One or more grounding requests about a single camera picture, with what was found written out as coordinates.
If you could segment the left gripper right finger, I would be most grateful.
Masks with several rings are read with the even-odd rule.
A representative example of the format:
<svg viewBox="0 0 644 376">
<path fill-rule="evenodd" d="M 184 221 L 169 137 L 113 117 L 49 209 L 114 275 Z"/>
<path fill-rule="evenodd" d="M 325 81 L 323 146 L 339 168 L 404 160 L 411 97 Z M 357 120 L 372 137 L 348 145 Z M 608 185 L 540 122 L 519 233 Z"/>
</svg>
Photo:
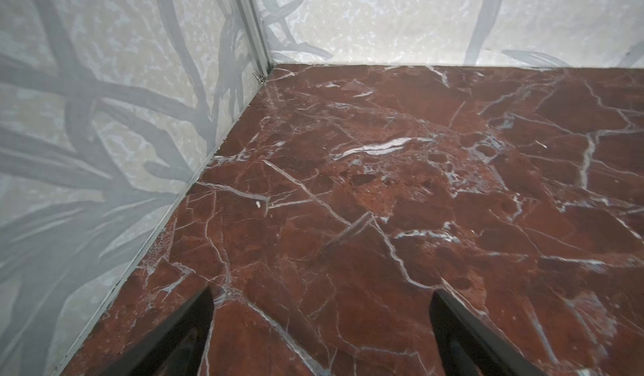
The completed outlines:
<svg viewBox="0 0 644 376">
<path fill-rule="evenodd" d="M 542 375 L 446 290 L 436 290 L 429 306 L 439 357 L 447 375 Z"/>
</svg>

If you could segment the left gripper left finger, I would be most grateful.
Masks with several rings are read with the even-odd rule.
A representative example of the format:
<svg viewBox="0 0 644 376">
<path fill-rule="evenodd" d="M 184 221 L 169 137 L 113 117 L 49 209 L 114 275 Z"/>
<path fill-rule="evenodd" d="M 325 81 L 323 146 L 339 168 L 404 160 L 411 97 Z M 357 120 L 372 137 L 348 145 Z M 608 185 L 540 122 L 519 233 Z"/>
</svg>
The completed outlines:
<svg viewBox="0 0 644 376">
<path fill-rule="evenodd" d="M 171 313 L 103 375 L 197 375 L 205 353 L 214 302 L 204 290 Z"/>
</svg>

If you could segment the aluminium cage frame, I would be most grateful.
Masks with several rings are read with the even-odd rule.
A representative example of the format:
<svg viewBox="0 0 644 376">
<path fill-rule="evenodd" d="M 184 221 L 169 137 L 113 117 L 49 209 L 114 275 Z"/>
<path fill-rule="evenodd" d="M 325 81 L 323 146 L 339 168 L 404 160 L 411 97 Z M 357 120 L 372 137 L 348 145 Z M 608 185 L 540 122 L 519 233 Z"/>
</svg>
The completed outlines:
<svg viewBox="0 0 644 376">
<path fill-rule="evenodd" d="M 234 5 L 247 35 L 255 76 L 260 84 L 265 84 L 274 64 L 258 7 L 255 0 L 234 0 Z"/>
</svg>

